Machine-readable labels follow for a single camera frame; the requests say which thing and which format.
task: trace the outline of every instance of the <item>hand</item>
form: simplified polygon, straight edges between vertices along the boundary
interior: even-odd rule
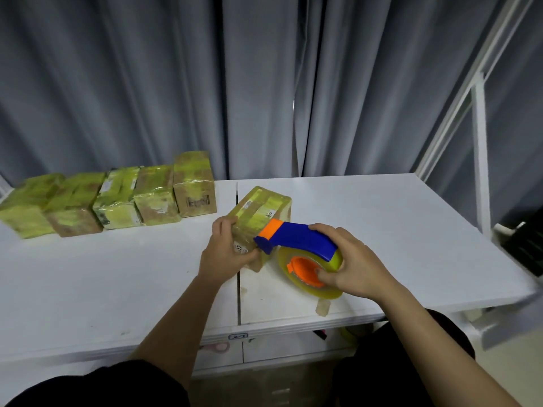
[[[200,258],[198,277],[217,287],[231,279],[241,267],[258,258],[260,250],[239,254],[234,249],[232,224],[237,220],[227,216],[216,219],[212,226],[212,235]]]
[[[377,302],[399,284],[377,255],[344,228],[325,224],[313,224],[309,228],[327,235],[343,255],[343,264],[336,273],[318,270],[317,276],[323,283]]]

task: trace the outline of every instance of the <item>person's left hand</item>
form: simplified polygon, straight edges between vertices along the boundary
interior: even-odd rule
[[[200,258],[198,277],[217,287],[231,279],[241,267],[258,258],[260,250],[255,248],[246,254],[239,254],[234,249],[232,224],[237,217],[219,217],[213,223],[213,234]]]

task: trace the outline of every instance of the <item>black sleeve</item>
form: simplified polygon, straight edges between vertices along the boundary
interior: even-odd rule
[[[60,376],[23,391],[6,407],[160,405],[188,407],[183,386],[150,363],[131,360],[85,376]]]

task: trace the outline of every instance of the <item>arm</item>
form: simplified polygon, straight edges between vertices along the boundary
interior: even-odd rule
[[[315,224],[310,228],[330,237],[344,259],[337,273],[322,270],[319,279],[379,304],[436,405],[519,406],[388,272],[368,246],[341,227]]]
[[[215,220],[209,244],[201,255],[198,275],[130,356],[132,360],[145,360],[160,368],[186,389],[219,288],[258,256],[258,250],[243,255],[235,253],[234,222],[227,217]]]

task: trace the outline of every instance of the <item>cardboard box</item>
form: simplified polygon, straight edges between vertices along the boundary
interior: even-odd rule
[[[83,172],[64,180],[44,213],[60,237],[101,233],[92,205],[105,179],[103,172]]]
[[[240,253],[246,253],[256,248],[254,238],[262,231],[272,218],[290,221],[292,198],[254,187],[234,209],[229,217],[237,216],[237,222],[232,226],[234,247]],[[258,259],[249,264],[248,268],[258,272],[270,256],[262,253]]]
[[[134,201],[146,226],[178,222],[181,216],[173,195],[173,167],[143,167],[134,189]]]
[[[175,157],[173,190],[181,217],[217,212],[207,151],[187,151]]]
[[[0,204],[0,220],[21,238],[54,233],[43,210],[63,180],[58,173],[27,178]]]
[[[112,169],[100,188],[92,209],[107,230],[137,227],[141,217],[133,200],[140,167]]]

